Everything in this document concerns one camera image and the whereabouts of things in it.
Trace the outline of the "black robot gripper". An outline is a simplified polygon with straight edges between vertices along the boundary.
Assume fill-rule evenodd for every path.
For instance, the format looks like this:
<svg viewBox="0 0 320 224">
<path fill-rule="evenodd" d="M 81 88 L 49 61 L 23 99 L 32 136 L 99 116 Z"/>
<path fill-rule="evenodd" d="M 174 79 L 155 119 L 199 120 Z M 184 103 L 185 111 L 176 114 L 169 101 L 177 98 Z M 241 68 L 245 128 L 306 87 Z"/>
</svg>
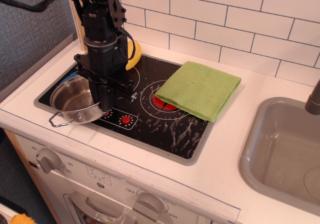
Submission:
<svg viewBox="0 0 320 224">
<path fill-rule="evenodd" d="M 87 54 L 74 56 L 77 73 L 88 80 L 93 103 L 99 103 L 103 112 L 111 110 L 117 95 L 133 101 L 136 97 L 134 88 L 137 82 L 126 70 L 126 65 L 135 54 L 128 57 L 128 41 L 121 34 L 114 46 L 88 47 Z"/>
</svg>

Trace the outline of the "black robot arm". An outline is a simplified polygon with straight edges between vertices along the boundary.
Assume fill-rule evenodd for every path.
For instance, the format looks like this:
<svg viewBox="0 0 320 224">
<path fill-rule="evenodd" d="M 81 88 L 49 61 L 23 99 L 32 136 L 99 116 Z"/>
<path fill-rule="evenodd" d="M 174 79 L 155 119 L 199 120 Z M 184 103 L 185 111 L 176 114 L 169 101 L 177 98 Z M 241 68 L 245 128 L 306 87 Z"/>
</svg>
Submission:
<svg viewBox="0 0 320 224">
<path fill-rule="evenodd" d="M 126 9 L 120 0 L 72 0 L 84 27 L 86 55 L 76 55 L 77 73 L 88 80 L 94 103 L 102 111 L 112 109 L 119 95 L 133 95 L 133 79 L 126 65 L 134 58 L 129 52 L 132 36 L 123 28 Z"/>
</svg>

